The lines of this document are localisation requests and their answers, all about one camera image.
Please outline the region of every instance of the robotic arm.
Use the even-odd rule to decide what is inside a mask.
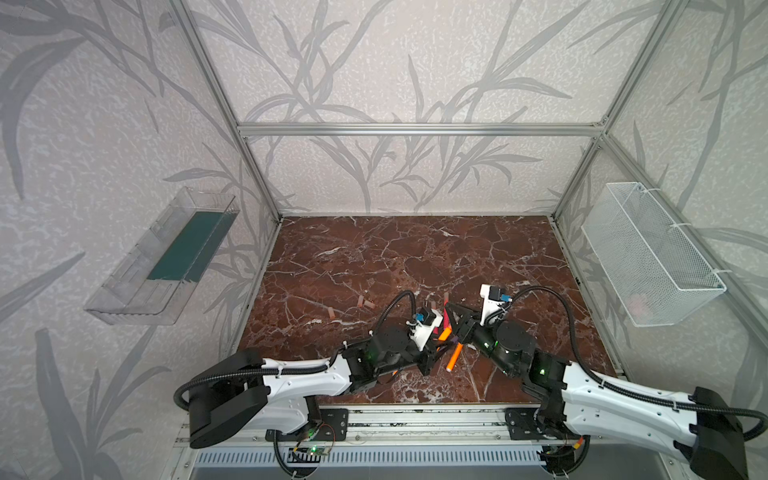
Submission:
[[[533,336],[505,318],[515,301],[533,290],[552,293],[565,308],[576,362],[540,350]],[[444,313],[424,308],[416,312],[415,297],[406,291],[387,306],[369,338],[344,342],[328,359],[262,359],[253,348],[235,353],[174,394],[177,405],[190,413],[190,446],[215,445],[245,426],[311,436],[322,422],[314,396],[364,392],[380,376],[413,366],[427,376],[447,351],[455,346],[456,357],[461,345],[471,343],[505,375],[522,379],[523,391],[541,403],[536,422],[542,430],[580,435],[580,442],[586,441],[578,459],[572,447],[542,454],[548,465],[558,465],[558,471],[572,471],[583,462],[589,435],[605,435],[688,462],[706,480],[748,478],[744,442],[766,430],[766,415],[731,409],[702,387],[689,396],[592,372],[578,353],[570,306],[547,287],[529,286],[508,296],[502,288],[484,285],[480,294],[481,312],[446,303],[452,338],[444,342],[433,333]],[[381,328],[406,296],[412,312],[407,328]],[[182,396],[187,391],[189,402]],[[737,416],[760,421],[742,433]],[[570,468],[563,469],[567,457]]]

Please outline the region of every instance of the red marble surface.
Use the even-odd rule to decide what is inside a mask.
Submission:
[[[614,374],[574,277],[545,217],[286,218],[240,341],[264,357],[315,359],[343,340],[365,338],[389,301],[411,289],[419,303],[450,300],[480,310],[483,283],[545,285],[566,293],[577,320],[581,355],[598,372]],[[359,296],[375,307],[358,307]],[[333,308],[334,319],[328,307]],[[404,322],[407,300],[387,322]],[[540,348],[573,359],[568,320],[547,293],[532,293],[511,310]],[[453,372],[449,355],[429,377],[401,372],[387,385],[340,403],[533,402],[490,360],[467,347]]]

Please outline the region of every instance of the wall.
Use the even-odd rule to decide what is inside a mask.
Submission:
[[[661,3],[189,5],[240,122],[591,123],[607,110]],[[493,141],[252,137],[250,144],[287,214],[548,213],[586,145]],[[452,190],[457,180],[464,183]]]
[[[5,2],[0,28],[0,478],[158,478],[274,225],[164,2]],[[241,212],[180,319],[87,314],[182,186]]]
[[[611,130],[712,250],[768,305],[768,2],[689,2]],[[717,390],[768,411],[768,356],[721,297],[675,326],[637,328],[580,227],[608,181],[598,155],[560,219],[587,288],[631,378],[662,389]],[[751,426],[753,421],[745,420]],[[768,438],[747,444],[750,474],[768,472]]]

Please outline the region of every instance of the orange stick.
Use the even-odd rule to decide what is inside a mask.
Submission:
[[[448,337],[451,336],[452,331],[453,329],[450,326],[446,327],[445,330],[443,330],[440,336],[438,337],[438,340],[440,340],[441,342],[445,342],[448,339]]]
[[[448,370],[449,372],[453,370],[453,366],[456,365],[456,360],[458,360],[458,355],[459,353],[462,352],[463,348],[464,348],[464,345],[462,345],[461,343],[459,343],[456,346],[456,350],[453,351],[453,356],[451,357],[451,361],[448,362],[448,366],[445,367],[446,370]]]

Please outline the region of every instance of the mesh basket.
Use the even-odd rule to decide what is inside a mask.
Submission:
[[[726,290],[643,184],[605,184],[581,229],[636,326],[674,325]]]

